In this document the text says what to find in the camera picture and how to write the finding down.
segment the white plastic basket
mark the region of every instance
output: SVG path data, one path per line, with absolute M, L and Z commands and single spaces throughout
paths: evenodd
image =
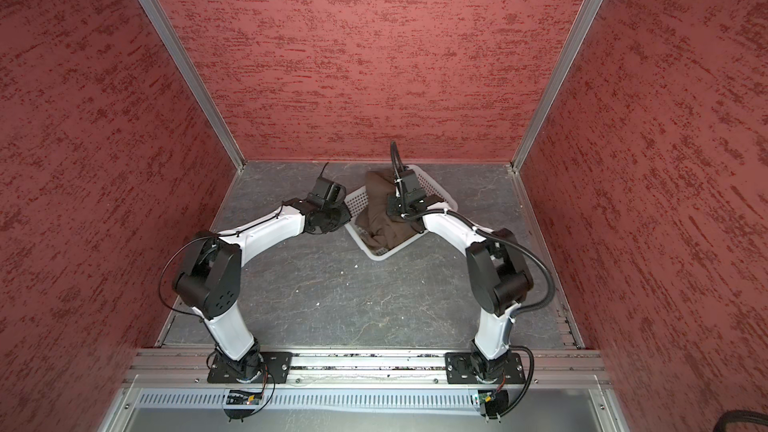
M 441 196 L 453 210 L 458 210 L 456 201 L 453 200 L 453 197 L 451 197 L 443 187 L 440 187 L 440 184 L 435 182 L 434 178 L 428 176 L 418 166 L 408 166 L 408 168 L 416 172 L 418 182 L 422 185 L 428 196 L 431 196 L 432 194 Z M 355 224 L 357 216 L 359 216 L 360 212 L 362 212 L 362 210 L 368 206 L 368 193 L 366 192 L 366 188 L 360 187 L 354 192 L 351 192 L 347 195 L 346 199 L 344 199 L 344 202 L 346 203 L 346 206 L 350 208 L 350 213 L 352 214 L 352 220 L 350 220 L 350 223 L 344 227 L 350 233 L 352 238 L 355 239 L 355 243 L 358 245 L 358 247 L 360 247 L 360 249 L 362 249 L 362 251 L 365 252 L 373 260 L 384 260 L 395 252 L 398 252 L 398 250 L 401 250 L 404 247 L 407 247 L 409 244 L 414 243 L 424 235 L 416 234 L 392 250 L 387 248 L 371 250 L 368 245 L 360 238 L 360 235 L 367 234 L 368 232 L 362 230 Z

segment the brown garment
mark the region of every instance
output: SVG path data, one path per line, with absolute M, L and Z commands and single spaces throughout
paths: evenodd
M 395 193 L 395 177 L 391 169 L 366 172 L 366 192 L 368 206 L 357 216 L 355 224 L 368 232 L 368 236 L 361 234 L 360 238 L 370 248 L 392 250 L 421 231 L 417 222 L 406 222 L 400 217 L 392 220 L 386 214 L 387 196 Z

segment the black cable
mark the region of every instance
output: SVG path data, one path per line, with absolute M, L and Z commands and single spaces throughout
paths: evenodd
M 717 420 L 712 432 L 725 432 L 725 427 L 728 424 L 734 424 L 736 422 L 765 425 L 768 427 L 768 415 L 761 414 L 760 412 L 753 412 L 752 410 L 728 410 Z
M 177 250 L 175 254 L 173 254 L 173 256 L 170 258 L 170 260 L 169 260 L 168 262 L 166 262 L 166 264 L 165 264 L 165 267 L 163 267 L 163 271 L 160 273 L 160 279 L 158 280 L 158 297 L 160 298 L 160 302 L 162 303 L 162 305 L 165 305 L 165 306 L 166 306 L 167 308 L 169 308 L 170 310 L 172 310 L 172 311 L 174 311 L 174 312 L 178 312 L 179 314 L 184 314 L 184 315 L 191 315 L 192 317 L 197 317 L 197 314 L 193 314 L 192 312 L 180 311 L 179 309 L 177 309 L 177 308 L 173 308 L 173 307 L 171 307 L 170 305 L 166 304 L 166 303 L 165 303 L 165 300 L 163 299 L 163 294 L 160 292 L 160 286 L 163 284 L 163 277 L 165 277 L 165 271 L 166 271 L 166 270 L 168 270 L 168 265 L 170 265 L 170 263 L 174 261 L 174 259 L 176 258 L 176 256 L 177 256 L 177 255 L 178 255 L 178 254 L 179 254 L 181 251 L 183 251 L 184 249 L 186 249 L 186 248 L 187 248 L 187 247 L 189 247 L 190 245 L 192 245 L 192 244 L 196 243 L 198 240 L 207 240 L 207 239 L 209 239 L 209 238 L 210 238 L 210 237 L 198 237 L 198 238 L 193 238 L 192 240 L 190 240 L 190 241 L 189 241 L 189 242 L 187 242 L 186 244 L 182 245 L 182 246 L 181 246 L 181 248 L 180 248 L 179 250 Z
M 258 223 L 256 223 L 256 224 L 253 224 L 252 226 L 247 226 L 247 227 L 245 227 L 245 228 L 242 228 L 241 230 L 235 231 L 235 232 L 234 232 L 234 233 L 232 233 L 232 234 L 225 234 L 225 235 L 216 234 L 216 236 L 217 236 L 217 237 L 232 237 L 233 235 L 236 235 L 237 237 L 239 237 L 239 236 L 240 236 L 240 234 L 242 234 L 242 233 L 243 233 L 243 232 L 245 232 L 246 230 L 252 229 L 252 228 L 254 228 L 254 227 L 257 227 L 257 226 L 260 226 L 260 225 L 262 225 L 262 224 L 266 224 L 266 223 L 267 223 L 267 222 L 269 222 L 270 220 L 275 220 L 276 218 L 278 218 L 278 217 L 280 216 L 280 214 L 283 212 L 283 207 L 284 207 L 284 205 L 283 205 L 283 204 L 280 204 L 280 209 L 277 211 L 277 213 L 276 213 L 274 216 L 271 216 L 271 217 L 267 217 L 267 218 L 265 218 L 263 221 L 261 221 L 261 222 L 258 222 Z
M 520 404 L 520 400 L 523 400 L 523 397 L 525 396 L 525 393 L 528 392 L 528 389 L 531 387 L 531 382 L 533 381 L 533 352 L 531 352 L 531 349 L 524 347 L 522 345 L 510 345 L 509 350 L 521 350 L 528 354 L 528 360 L 530 360 L 528 365 L 528 376 L 525 379 L 525 384 L 523 384 L 523 389 L 520 390 L 520 394 L 501 412 L 498 413 L 498 416 L 500 418 L 504 417 L 506 414 L 509 414 L 512 412 L 512 409 L 517 407 L 518 404 Z
M 554 293 L 555 293 L 554 279 L 552 278 L 552 273 L 549 271 L 549 268 L 547 268 L 547 266 L 544 265 L 542 260 L 539 257 L 537 257 L 535 254 L 533 254 L 531 251 L 529 251 L 527 248 L 523 247 L 520 244 L 516 244 L 516 243 L 511 242 L 511 241 L 509 241 L 509 240 L 507 240 L 505 238 L 499 237 L 499 236 L 497 236 L 495 234 L 492 234 L 490 232 L 486 232 L 486 231 L 478 228 L 475 225 L 474 222 L 472 222 L 471 220 L 469 220 L 465 216 L 462 216 L 461 214 L 459 214 L 458 212 L 455 212 L 453 210 L 444 210 L 442 208 L 431 208 L 429 210 L 425 210 L 424 212 L 420 212 L 420 213 L 415 214 L 413 216 L 403 216 L 403 218 L 405 220 L 412 221 L 412 220 L 417 220 L 417 219 L 419 219 L 421 217 L 424 217 L 424 216 L 429 216 L 430 214 L 447 214 L 448 216 L 455 217 L 458 220 L 462 221 L 462 223 L 465 226 L 475 230 L 475 233 L 477 235 L 480 235 L 481 237 L 488 238 L 488 239 L 493 240 L 495 242 L 500 242 L 502 244 L 509 245 L 514 250 L 519 251 L 520 253 L 522 253 L 526 257 L 530 258 L 531 261 L 533 262 L 533 264 L 536 264 L 536 267 L 541 269 L 542 273 L 544 274 L 544 280 L 547 281 L 547 293 L 546 293 L 546 295 L 539 302 L 536 302 L 536 303 L 530 304 L 530 305 L 524 305 L 523 307 L 520 307 L 520 308 L 517 308 L 517 309 L 513 310 L 512 313 L 509 315 L 510 318 L 513 318 L 513 317 L 515 317 L 517 315 L 520 315 L 520 314 L 524 314 L 525 312 L 533 312 L 533 311 L 537 311 L 537 310 L 543 309 L 544 307 L 548 306 L 550 304 L 550 302 L 552 302 L 552 299 L 554 298 Z
M 216 344 L 216 345 L 214 346 L 214 350 L 212 350 L 212 351 L 210 352 L 210 354 L 208 354 L 208 357 L 206 357 L 206 358 L 205 358 L 205 366 L 206 366 L 206 367 L 208 367 L 208 370 L 210 370 L 210 365 L 208 365 L 208 361 L 210 360 L 210 358 L 212 358 L 213 356 L 215 356 L 215 355 L 216 355 L 216 352 L 217 352 L 218 350 L 219 350 L 219 345 L 218 345 L 218 344 Z
M 405 167 L 400 159 L 400 153 L 397 150 L 397 143 L 392 140 L 389 144 L 389 158 L 392 160 L 392 169 L 395 172 L 395 187 L 397 187 L 398 195 L 400 196 L 400 205 L 402 210 L 406 210 L 406 190 L 402 184 L 400 172 L 405 171 Z
M 277 385 L 277 382 L 275 382 L 275 378 L 270 375 L 270 372 L 266 368 L 266 365 L 264 365 L 264 374 L 266 374 L 266 379 L 267 380 L 272 378 L 272 394 L 270 395 L 270 398 L 267 399 L 266 402 L 264 402 L 264 405 L 262 405 L 256 412 L 254 412 L 254 414 L 258 414 L 259 412 L 261 412 L 261 409 L 266 407 L 269 404 L 269 402 L 272 401 L 272 398 L 275 396 L 275 386 Z

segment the aluminum frame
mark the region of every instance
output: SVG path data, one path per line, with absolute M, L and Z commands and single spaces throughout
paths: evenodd
M 176 62 L 179 72 L 181 72 L 184 80 L 187 81 L 192 94 L 194 95 L 197 103 L 200 104 L 200 108 L 205 113 L 205 116 L 210 122 L 210 126 L 213 127 L 216 136 L 221 141 L 221 144 L 226 149 L 226 153 L 232 159 L 232 163 L 238 171 L 242 171 L 245 167 L 245 157 L 237 146 L 234 137 L 229 128 L 226 126 L 224 118 L 219 113 L 216 103 L 211 98 L 208 90 L 200 78 L 200 74 L 197 73 L 192 59 L 187 54 L 184 46 L 181 45 L 174 27 L 170 24 L 168 16 L 163 12 L 163 7 L 160 5 L 159 0 L 138 0 L 144 12 L 149 17 L 150 22 L 158 32 L 160 39 L 165 44 L 166 49 L 171 58 Z
M 208 384 L 212 346 L 139 349 L 123 387 L 229 388 Z M 286 384 L 278 388 L 476 388 L 448 384 L 445 354 L 466 350 L 286 348 L 294 353 Z M 532 388 L 612 388 L 599 350 L 533 350 Z M 528 358 L 522 356 L 528 368 Z
M 135 410 L 140 408 L 163 407 L 162 402 L 170 401 L 168 408 L 220 408 L 207 402 L 190 399 L 195 395 L 206 397 L 223 394 L 233 388 L 232 384 L 208 384 L 206 382 L 206 358 L 211 346 L 166 346 L 163 348 L 140 349 L 134 363 L 124 378 L 121 392 L 113 402 L 110 414 L 100 429 L 102 432 L 121 432 L 130 423 Z M 370 398 L 375 395 L 413 396 L 434 395 L 457 397 L 468 394 L 471 397 L 480 384 L 448 384 L 446 380 L 445 353 L 465 350 L 446 349 L 357 349 L 357 348 L 293 348 L 288 380 L 278 384 L 277 390 L 284 397 L 282 408 L 314 407 L 319 396 L 349 395 Z M 595 414 L 605 432 L 625 432 L 621 428 L 620 409 L 612 395 L 612 383 L 605 372 L 599 350 L 533 350 L 536 357 L 536 371 L 532 388 L 537 389 L 582 389 L 589 390 Z M 523 356 L 523 367 L 528 368 L 528 358 Z M 507 386 L 510 390 L 519 385 Z M 142 405 L 149 396 L 161 395 L 159 404 Z M 452 407 L 436 401 L 435 407 L 429 400 L 424 404 L 412 404 L 402 411 L 424 413 L 457 413 Z M 466 402 L 459 409 L 469 413 Z M 358 410 L 370 408 L 389 409 L 376 400 L 362 405 L 355 403 Z
M 528 157 L 536 136 L 542 129 L 544 120 L 546 120 L 547 114 L 549 114 L 549 110 L 552 108 L 552 103 L 554 103 L 554 99 L 557 97 L 560 87 L 563 85 L 563 81 L 565 81 L 565 77 L 571 69 L 571 64 L 573 64 L 581 48 L 581 43 L 584 42 L 584 38 L 587 36 L 587 32 L 589 32 L 589 28 L 602 3 L 603 0 L 582 1 L 579 12 L 576 14 L 576 19 L 571 26 L 571 31 L 565 39 L 565 44 L 563 44 L 558 62 L 555 63 L 552 75 L 549 77 L 549 81 L 544 88 L 542 99 L 536 106 L 533 117 L 528 123 L 528 128 L 525 130 L 520 141 L 520 146 L 514 153 L 514 158 L 512 159 L 512 169 L 514 172 L 520 172 L 525 159 Z
M 518 203 L 520 204 L 523 218 L 525 219 L 525 225 L 528 227 L 528 232 L 531 234 L 533 252 L 542 259 L 544 264 L 546 264 L 549 270 L 552 272 L 554 286 L 557 289 L 555 299 L 559 305 L 558 313 L 565 316 L 568 330 L 573 336 L 576 348 L 584 348 L 584 340 L 582 339 L 581 333 L 578 330 L 576 320 L 571 313 L 571 306 L 568 304 L 568 299 L 565 297 L 563 285 L 560 283 L 560 277 L 557 274 L 557 269 L 554 267 L 554 263 L 552 262 L 552 256 L 549 254 L 549 249 L 547 248 L 547 243 L 544 240 L 542 229 L 538 226 L 536 214 L 533 210 L 533 206 L 531 205 L 531 200 L 528 198 L 528 193 L 525 191 L 525 184 L 523 183 L 522 177 L 520 177 L 519 172 L 512 170 L 511 178 L 512 189 L 518 199 Z

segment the red textured wall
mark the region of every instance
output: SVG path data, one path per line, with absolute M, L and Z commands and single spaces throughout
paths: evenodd
M 0 17 L 0 430 L 93 430 L 234 168 L 136 0 Z
M 582 0 L 160 0 L 249 159 L 509 161 Z
M 633 432 L 768 413 L 768 0 L 605 0 L 523 178 Z

